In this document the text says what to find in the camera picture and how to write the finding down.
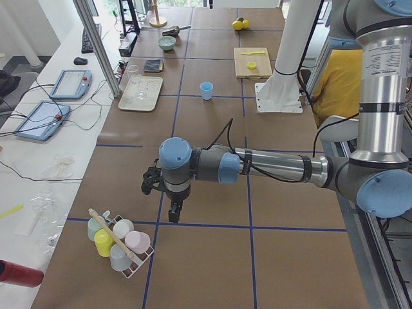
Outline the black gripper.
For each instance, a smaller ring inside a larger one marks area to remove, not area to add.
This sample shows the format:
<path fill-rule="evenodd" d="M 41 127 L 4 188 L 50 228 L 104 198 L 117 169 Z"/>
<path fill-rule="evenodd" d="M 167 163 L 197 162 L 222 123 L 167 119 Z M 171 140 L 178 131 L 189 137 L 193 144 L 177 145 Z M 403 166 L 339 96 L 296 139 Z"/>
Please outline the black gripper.
<path fill-rule="evenodd" d="M 164 180 L 166 188 L 166 195 L 172 201 L 168 211 L 168 219 L 170 223 L 178 223 L 180 220 L 180 213 L 182 211 L 182 202 L 191 193 L 191 183 L 189 180 L 180 184 L 169 183 Z"/>

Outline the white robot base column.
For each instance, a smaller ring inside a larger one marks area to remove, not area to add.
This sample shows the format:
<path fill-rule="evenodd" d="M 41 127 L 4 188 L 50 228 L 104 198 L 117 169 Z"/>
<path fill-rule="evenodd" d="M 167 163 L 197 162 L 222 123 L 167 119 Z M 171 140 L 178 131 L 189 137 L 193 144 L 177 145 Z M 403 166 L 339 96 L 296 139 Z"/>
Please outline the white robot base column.
<path fill-rule="evenodd" d="M 255 84 L 259 113 L 303 112 L 297 74 L 322 6 L 322 1 L 290 2 L 274 72 L 265 83 Z"/>

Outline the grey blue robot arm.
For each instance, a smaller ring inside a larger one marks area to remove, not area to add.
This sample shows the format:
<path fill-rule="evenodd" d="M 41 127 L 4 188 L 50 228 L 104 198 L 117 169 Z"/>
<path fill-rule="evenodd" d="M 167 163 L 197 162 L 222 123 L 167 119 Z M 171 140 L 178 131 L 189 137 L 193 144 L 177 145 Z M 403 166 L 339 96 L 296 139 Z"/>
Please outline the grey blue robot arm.
<path fill-rule="evenodd" d="M 261 173 L 283 182 L 312 182 L 338 192 L 380 218 L 411 208 L 411 175 L 401 151 L 411 43 L 410 1 L 334 1 L 330 40 L 363 49 L 357 148 L 349 158 L 289 155 L 213 145 L 191 147 L 182 138 L 159 148 L 159 189 L 176 223 L 192 180 L 235 183 Z"/>

